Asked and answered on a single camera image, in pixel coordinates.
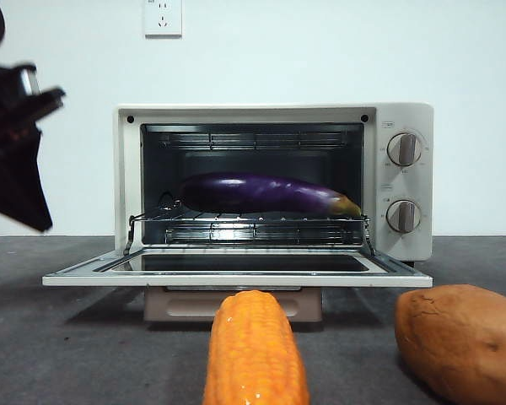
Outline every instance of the oven knob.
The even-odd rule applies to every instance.
[[[413,133],[398,133],[388,142],[388,156],[398,166],[412,165],[420,159],[421,154],[422,145]]]
[[[390,227],[401,234],[408,234],[420,224],[420,208],[408,200],[393,202],[386,212],[386,220]]]

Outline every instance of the purple eggplant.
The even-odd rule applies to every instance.
[[[359,216],[347,196],[306,181],[252,173],[207,173],[185,179],[180,200],[205,213],[302,213]]]

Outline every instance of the potato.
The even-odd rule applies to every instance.
[[[466,284],[404,293],[396,340],[410,369],[442,397],[506,405],[506,297]]]

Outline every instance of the open oven door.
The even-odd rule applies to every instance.
[[[431,287],[433,279],[367,249],[143,248],[114,252],[43,277],[55,286]]]

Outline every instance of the corn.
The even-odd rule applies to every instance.
[[[305,368],[273,295],[243,291],[213,320],[203,405],[306,405]]]

